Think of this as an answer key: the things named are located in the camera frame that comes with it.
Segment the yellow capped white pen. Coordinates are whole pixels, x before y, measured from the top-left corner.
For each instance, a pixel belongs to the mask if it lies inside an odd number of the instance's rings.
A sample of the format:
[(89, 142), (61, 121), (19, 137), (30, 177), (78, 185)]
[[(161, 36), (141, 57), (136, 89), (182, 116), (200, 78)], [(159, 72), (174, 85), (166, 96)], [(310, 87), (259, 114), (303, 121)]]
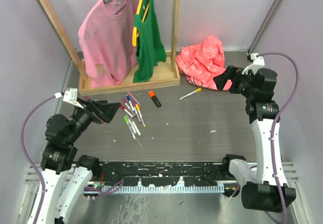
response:
[(190, 92), (190, 93), (188, 93), (188, 94), (186, 94), (186, 95), (184, 95), (184, 96), (180, 97), (180, 99), (179, 99), (179, 100), (183, 100), (183, 99), (185, 99), (185, 98), (187, 98), (187, 97), (189, 97), (189, 96), (191, 96), (191, 95), (193, 95), (193, 94), (195, 94), (195, 93), (198, 93), (198, 92), (200, 92), (200, 91), (201, 91), (201, 88), (197, 88), (196, 90), (194, 90), (194, 91), (192, 91), (192, 92)]

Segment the black highlighter body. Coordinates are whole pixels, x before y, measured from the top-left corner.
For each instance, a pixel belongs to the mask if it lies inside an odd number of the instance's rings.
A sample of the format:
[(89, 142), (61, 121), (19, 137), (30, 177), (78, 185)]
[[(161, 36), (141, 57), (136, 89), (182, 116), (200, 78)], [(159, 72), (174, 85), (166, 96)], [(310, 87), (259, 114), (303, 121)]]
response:
[(154, 102), (154, 104), (156, 105), (156, 107), (161, 107), (162, 104), (160, 103), (159, 99), (154, 95), (151, 97), (152, 101)]

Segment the orange highlighter cap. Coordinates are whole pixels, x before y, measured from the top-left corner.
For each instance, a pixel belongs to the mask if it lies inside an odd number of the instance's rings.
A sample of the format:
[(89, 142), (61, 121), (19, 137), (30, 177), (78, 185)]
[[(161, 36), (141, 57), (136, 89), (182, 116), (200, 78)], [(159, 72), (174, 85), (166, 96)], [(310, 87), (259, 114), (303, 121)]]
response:
[(149, 96), (150, 96), (151, 98), (153, 98), (153, 97), (155, 96), (155, 93), (154, 93), (153, 91), (149, 91), (149, 92), (148, 92), (148, 94), (149, 94)]

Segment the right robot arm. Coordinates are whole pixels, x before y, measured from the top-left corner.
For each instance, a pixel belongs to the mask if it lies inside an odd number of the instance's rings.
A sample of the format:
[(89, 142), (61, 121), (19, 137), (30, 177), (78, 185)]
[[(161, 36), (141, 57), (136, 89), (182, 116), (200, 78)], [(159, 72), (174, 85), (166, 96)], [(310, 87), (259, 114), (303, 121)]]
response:
[(252, 171), (245, 157), (227, 154), (222, 160), (223, 178), (237, 180), (244, 208), (282, 213), (283, 208), (296, 199), (296, 191), (288, 187), (282, 168), (280, 110), (273, 100), (276, 72), (266, 68), (244, 72), (242, 68), (228, 66), (213, 80), (219, 90), (231, 81), (229, 92), (246, 98), (245, 111), (256, 144), (256, 172)]

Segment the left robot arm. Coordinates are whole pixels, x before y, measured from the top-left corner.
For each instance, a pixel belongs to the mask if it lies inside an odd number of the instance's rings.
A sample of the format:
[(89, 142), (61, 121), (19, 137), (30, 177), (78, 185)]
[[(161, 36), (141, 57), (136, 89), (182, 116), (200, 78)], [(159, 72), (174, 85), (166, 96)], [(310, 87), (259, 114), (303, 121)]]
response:
[(91, 123), (110, 123), (121, 104), (80, 98), (76, 102), (70, 118), (56, 114), (46, 122), (47, 145), (40, 168), (34, 168), (40, 187), (28, 223), (68, 223), (87, 183), (101, 176), (98, 158), (83, 155), (72, 166), (77, 153), (74, 144)]

